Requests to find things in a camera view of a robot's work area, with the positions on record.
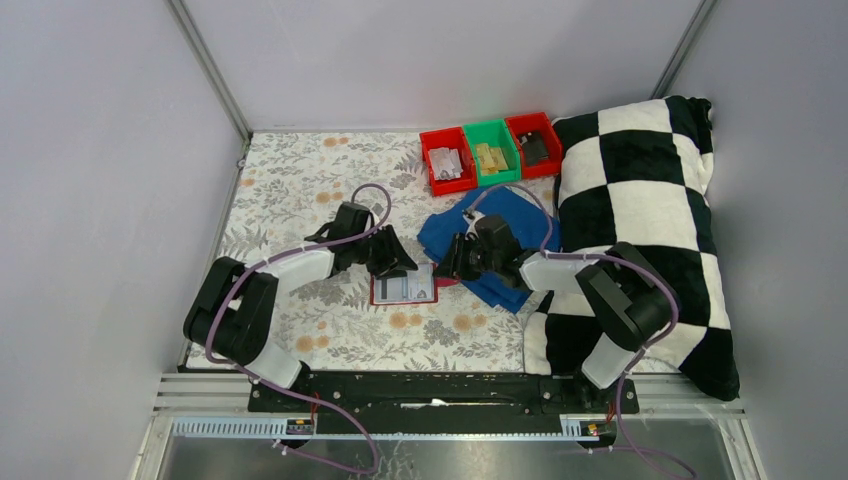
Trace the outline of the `red leather card holder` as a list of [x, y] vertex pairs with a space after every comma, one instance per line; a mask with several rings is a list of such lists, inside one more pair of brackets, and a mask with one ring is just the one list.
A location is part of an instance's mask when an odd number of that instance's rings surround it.
[[430, 304], [438, 302], [441, 288], [459, 284], [458, 280], [435, 277], [434, 263], [419, 263], [416, 270], [402, 276], [371, 278], [370, 304], [374, 306]]

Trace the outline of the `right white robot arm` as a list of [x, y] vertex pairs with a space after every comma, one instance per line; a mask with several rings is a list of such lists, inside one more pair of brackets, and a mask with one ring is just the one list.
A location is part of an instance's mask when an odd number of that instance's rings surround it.
[[435, 277], [473, 281], [492, 273], [508, 288], [569, 293], [587, 301], [602, 333], [573, 386], [583, 410], [607, 405], [612, 385], [676, 326], [675, 293], [635, 246], [619, 242], [603, 253], [524, 248], [501, 216], [469, 211], [465, 217], [468, 229], [453, 235]]

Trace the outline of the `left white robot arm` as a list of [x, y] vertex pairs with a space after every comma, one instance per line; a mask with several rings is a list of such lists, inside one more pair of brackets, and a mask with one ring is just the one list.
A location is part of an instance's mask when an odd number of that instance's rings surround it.
[[189, 309], [183, 335], [272, 382], [272, 398], [285, 410], [299, 410], [310, 397], [308, 381], [299, 377], [308, 368], [270, 338], [277, 296], [353, 265], [365, 266], [378, 279], [418, 268], [392, 226], [378, 224], [367, 207], [344, 202], [303, 246], [276, 254], [255, 269], [231, 257], [216, 259]]

